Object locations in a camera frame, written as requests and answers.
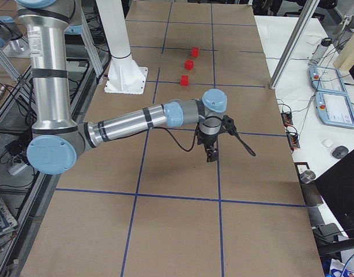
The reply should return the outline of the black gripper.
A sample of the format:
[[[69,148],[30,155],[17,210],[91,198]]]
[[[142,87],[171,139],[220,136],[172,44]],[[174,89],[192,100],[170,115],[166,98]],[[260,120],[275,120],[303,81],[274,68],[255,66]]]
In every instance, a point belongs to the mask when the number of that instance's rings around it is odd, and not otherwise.
[[[204,146],[207,162],[215,162],[219,158],[219,151],[217,148],[214,147],[218,135],[219,135],[218,133],[205,134],[202,131],[197,132],[197,144]]]

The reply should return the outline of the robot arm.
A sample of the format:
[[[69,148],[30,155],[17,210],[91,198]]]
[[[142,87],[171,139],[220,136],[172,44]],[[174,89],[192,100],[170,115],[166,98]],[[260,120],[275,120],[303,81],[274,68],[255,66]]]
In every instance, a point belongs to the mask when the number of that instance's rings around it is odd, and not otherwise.
[[[172,100],[99,122],[80,114],[91,94],[70,93],[65,32],[86,19],[80,1],[18,1],[17,14],[27,29],[36,106],[27,159],[37,171],[58,175],[101,143],[125,139],[151,129],[196,124],[193,143],[203,145],[208,162],[218,159],[217,137],[224,131],[227,96],[219,89],[202,98]]]

